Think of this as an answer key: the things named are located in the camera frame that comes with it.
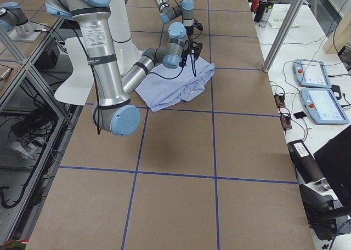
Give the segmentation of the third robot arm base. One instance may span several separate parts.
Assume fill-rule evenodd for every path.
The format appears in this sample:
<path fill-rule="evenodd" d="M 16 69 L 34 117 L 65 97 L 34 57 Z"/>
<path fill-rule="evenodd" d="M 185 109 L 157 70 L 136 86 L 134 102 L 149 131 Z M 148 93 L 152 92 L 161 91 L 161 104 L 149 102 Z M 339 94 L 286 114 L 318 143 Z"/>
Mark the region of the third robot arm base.
<path fill-rule="evenodd" d="M 9 33 L 15 42 L 34 42 L 41 29 L 36 32 L 37 24 L 30 23 L 29 19 L 16 2 L 1 4 L 1 28 Z"/>

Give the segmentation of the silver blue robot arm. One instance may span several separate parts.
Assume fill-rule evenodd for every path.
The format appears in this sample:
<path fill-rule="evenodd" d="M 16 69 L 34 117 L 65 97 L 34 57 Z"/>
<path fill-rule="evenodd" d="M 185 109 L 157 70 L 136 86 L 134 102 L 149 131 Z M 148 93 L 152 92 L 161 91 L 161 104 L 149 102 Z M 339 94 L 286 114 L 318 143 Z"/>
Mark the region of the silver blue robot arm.
<path fill-rule="evenodd" d="M 170 7 L 154 0 L 169 25 L 167 45 L 140 52 L 133 44 L 125 0 L 46 0 L 47 12 L 80 26 L 78 41 L 93 75 L 96 103 L 92 120 L 98 130 L 127 136 L 139 126 L 140 112 L 130 93 L 157 65 L 176 69 L 191 52 L 187 27 L 193 23 L 191 0 Z"/>
<path fill-rule="evenodd" d="M 164 24 L 170 23 L 177 17 L 182 17 L 182 24 L 184 25 L 188 37 L 194 33 L 195 18 L 194 18 L 194 1 L 181 0 L 175 1 L 175 5 L 171 6 L 166 0 L 154 0 L 160 12 L 161 21 Z"/>

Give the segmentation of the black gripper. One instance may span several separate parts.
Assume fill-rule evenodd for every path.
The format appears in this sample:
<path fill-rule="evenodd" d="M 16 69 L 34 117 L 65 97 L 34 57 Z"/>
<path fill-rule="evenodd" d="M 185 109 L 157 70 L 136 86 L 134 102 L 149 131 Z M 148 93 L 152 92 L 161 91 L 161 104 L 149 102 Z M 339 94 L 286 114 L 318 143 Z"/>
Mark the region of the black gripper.
<path fill-rule="evenodd" d="M 187 48 L 187 49 L 183 50 L 183 52 L 182 52 L 182 61 L 179 63 L 180 67 L 185 67 L 186 66 L 186 61 L 187 61 L 187 58 L 188 58 L 189 54 L 191 54 L 191 49 L 190 48 Z"/>
<path fill-rule="evenodd" d="M 194 26 L 185 26 L 185 29 L 186 29 L 186 34 L 189 38 L 191 38 L 191 36 L 193 35 L 194 33 Z"/>

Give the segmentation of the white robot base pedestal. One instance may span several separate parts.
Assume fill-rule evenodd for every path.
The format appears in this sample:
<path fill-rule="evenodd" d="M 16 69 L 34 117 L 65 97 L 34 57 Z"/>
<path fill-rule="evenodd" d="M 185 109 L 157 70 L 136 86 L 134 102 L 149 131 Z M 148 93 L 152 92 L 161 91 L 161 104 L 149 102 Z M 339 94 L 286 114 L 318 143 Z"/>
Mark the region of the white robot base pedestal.
<path fill-rule="evenodd" d="M 114 43 L 118 68 L 122 76 L 141 57 L 141 51 L 134 45 L 129 28 L 126 4 L 124 0 L 111 0 L 109 4 L 111 15 L 108 19 L 109 28 Z"/>

